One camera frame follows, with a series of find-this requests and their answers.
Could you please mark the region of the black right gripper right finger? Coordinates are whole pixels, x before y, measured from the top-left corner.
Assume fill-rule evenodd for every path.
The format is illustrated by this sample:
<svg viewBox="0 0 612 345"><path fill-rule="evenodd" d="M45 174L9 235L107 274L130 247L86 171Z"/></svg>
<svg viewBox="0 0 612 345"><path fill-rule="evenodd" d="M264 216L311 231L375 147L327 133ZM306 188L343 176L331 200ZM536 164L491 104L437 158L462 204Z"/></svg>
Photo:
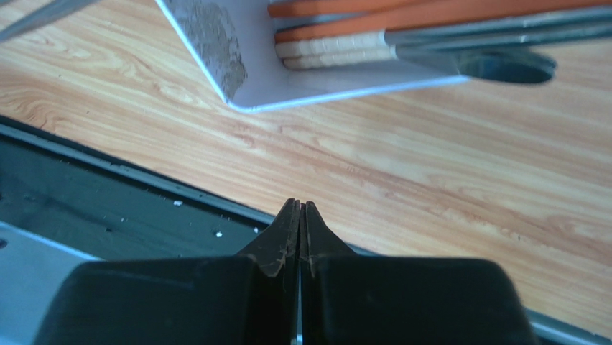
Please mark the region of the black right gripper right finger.
<svg viewBox="0 0 612 345"><path fill-rule="evenodd" d="M313 202L300 215L305 344L536 344L512 281L478 258L354 252Z"/></svg>

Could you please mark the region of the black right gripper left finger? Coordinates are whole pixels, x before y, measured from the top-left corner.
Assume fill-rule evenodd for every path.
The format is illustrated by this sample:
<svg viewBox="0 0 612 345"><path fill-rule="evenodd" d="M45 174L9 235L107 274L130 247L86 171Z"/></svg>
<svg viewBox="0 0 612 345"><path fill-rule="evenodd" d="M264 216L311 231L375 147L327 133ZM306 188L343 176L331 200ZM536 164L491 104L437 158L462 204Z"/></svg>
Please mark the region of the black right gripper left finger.
<svg viewBox="0 0 612 345"><path fill-rule="evenodd" d="M300 202L238 253L78 265L36 344L293 344Z"/></svg>

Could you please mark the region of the white compartment organizer box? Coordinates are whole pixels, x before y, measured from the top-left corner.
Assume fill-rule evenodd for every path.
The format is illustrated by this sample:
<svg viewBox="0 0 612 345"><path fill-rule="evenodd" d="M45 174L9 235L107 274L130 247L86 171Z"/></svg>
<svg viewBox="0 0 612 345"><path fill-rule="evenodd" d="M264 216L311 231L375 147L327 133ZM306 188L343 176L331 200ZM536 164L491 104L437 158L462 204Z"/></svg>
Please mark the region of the white compartment organizer box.
<svg viewBox="0 0 612 345"><path fill-rule="evenodd" d="M307 18L274 19L267 1L160 1L159 7L225 104L243 113L466 82L454 58L399 59L398 50L335 52L276 45Z"/></svg>

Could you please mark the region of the iridescent purple knife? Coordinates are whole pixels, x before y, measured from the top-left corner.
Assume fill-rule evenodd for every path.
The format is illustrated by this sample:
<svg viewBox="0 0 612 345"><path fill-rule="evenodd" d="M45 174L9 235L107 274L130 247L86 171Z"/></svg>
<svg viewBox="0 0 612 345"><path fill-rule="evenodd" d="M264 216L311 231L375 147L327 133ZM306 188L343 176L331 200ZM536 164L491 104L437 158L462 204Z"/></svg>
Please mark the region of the iridescent purple knife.
<svg viewBox="0 0 612 345"><path fill-rule="evenodd" d="M34 31L97 3L97 0L56 0L36 9L1 30L1 43Z"/></svg>

